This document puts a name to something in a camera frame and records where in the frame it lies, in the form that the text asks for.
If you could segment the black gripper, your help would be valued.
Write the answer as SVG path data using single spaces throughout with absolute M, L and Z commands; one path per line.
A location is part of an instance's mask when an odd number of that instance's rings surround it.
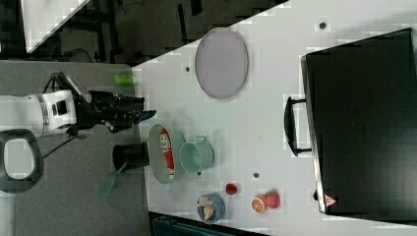
M 91 129 L 95 125 L 105 125 L 114 134 L 130 129 L 156 114 L 155 110 L 142 111 L 145 102 L 143 97 L 95 90 L 89 93 L 91 103 L 75 96 L 76 132 Z

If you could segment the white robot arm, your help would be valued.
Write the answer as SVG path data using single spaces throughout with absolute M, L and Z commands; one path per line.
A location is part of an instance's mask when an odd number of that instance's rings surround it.
M 145 99 L 108 91 L 88 94 L 68 89 L 26 96 L 1 96 L 1 130 L 30 130 L 36 138 L 104 125 L 111 134 L 132 128 L 156 114 L 144 110 Z

